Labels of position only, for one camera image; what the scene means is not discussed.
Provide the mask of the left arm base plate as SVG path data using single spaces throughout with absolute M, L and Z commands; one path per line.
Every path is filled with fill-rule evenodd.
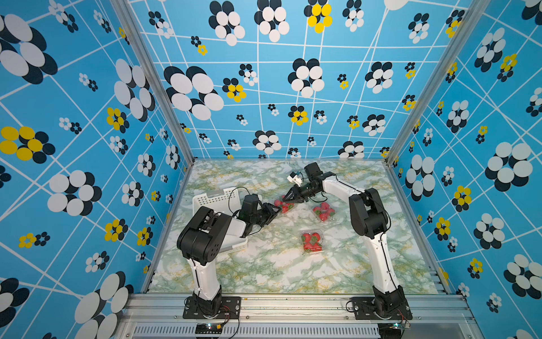
M 241 298 L 217 296 L 214 300 L 204 300 L 197 295 L 185 299 L 184 319 L 238 319 L 241 311 Z

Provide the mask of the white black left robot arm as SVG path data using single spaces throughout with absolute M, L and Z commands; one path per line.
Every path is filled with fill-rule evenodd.
M 227 236 L 244 240 L 252 227 L 264 227 L 280 212 L 272 203 L 263 203 L 254 212 L 242 208 L 230 216 L 209 207 L 200 207 L 177 240 L 177 248 L 188 261 L 195 288 L 189 298 L 194 311 L 206 318 L 215 318 L 229 309 L 222 303 L 222 286 L 217 278 L 215 259 Z

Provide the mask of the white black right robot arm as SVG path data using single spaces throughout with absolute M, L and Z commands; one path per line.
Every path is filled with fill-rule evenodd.
M 411 320 L 412 314 L 391 261 L 387 233 L 391 218 L 376 189 L 359 189 L 338 179 L 333 172 L 323 172 L 317 163 L 304 168 L 306 176 L 291 172 L 288 181 L 294 186 L 283 198 L 287 203 L 304 203 L 319 193 L 333 195 L 349 206 L 351 226 L 361 236 L 373 271 L 373 309 L 381 319 L 399 314 Z

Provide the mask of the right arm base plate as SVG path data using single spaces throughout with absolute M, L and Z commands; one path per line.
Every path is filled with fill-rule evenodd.
M 353 297 L 347 302 L 347 310 L 356 320 L 399 322 L 413 319 L 405 297 Z

